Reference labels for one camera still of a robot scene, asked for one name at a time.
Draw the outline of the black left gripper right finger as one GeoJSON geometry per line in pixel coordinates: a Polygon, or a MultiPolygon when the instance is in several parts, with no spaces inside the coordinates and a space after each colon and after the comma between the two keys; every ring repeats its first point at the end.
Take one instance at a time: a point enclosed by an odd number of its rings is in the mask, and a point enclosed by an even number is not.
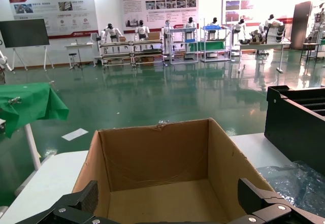
{"type": "Polygon", "coordinates": [[[246,215],[230,223],[318,223],[324,218],[290,204],[274,191],[255,187],[248,179],[238,180],[238,202],[246,215]]]}

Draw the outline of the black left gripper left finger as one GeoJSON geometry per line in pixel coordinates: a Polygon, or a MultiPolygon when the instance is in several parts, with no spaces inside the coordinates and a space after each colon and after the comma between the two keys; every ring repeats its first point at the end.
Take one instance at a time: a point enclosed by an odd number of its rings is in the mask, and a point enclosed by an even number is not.
{"type": "Polygon", "coordinates": [[[92,180],[83,190],[63,195],[49,209],[25,219],[24,223],[106,223],[105,218],[94,214],[98,203],[98,182],[92,180]]]}

